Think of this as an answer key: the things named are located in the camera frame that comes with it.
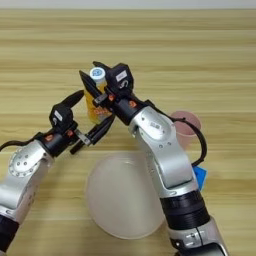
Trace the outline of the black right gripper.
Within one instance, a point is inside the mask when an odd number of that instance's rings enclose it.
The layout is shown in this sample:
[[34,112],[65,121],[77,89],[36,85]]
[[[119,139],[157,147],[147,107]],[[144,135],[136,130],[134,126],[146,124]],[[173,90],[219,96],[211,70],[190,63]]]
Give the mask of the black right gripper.
[[[105,71],[111,69],[109,66],[99,61],[93,61],[93,65]],[[88,74],[83,71],[79,71],[79,74],[86,90],[93,97],[94,105],[106,108],[126,126],[128,126],[133,118],[146,107],[146,104],[136,98],[131,90],[113,91],[106,89],[104,92],[101,92]]]

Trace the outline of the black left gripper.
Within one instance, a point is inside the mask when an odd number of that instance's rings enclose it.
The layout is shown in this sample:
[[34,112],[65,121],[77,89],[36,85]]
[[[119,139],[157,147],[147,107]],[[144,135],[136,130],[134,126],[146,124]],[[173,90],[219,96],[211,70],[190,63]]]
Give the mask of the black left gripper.
[[[79,90],[66,97],[62,103],[69,108],[73,108],[83,97],[84,91]],[[112,126],[114,119],[114,115],[107,117],[100,124],[95,125],[87,134],[82,133],[78,129],[78,124],[73,121],[68,127],[54,126],[48,132],[40,133],[36,139],[53,158],[58,157],[68,147],[71,147],[70,153],[74,155],[83,146],[95,145],[101,140]]]

